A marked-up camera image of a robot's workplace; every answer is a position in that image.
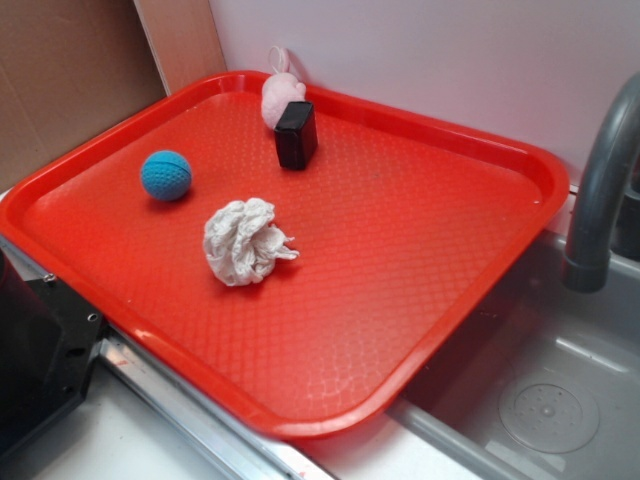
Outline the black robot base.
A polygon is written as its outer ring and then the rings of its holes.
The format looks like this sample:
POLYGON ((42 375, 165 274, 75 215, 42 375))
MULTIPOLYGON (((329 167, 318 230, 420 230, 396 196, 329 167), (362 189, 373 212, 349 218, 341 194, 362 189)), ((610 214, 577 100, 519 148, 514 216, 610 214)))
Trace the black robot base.
POLYGON ((24 280, 1 256, 1 459, 86 398, 103 314, 61 280, 24 280))

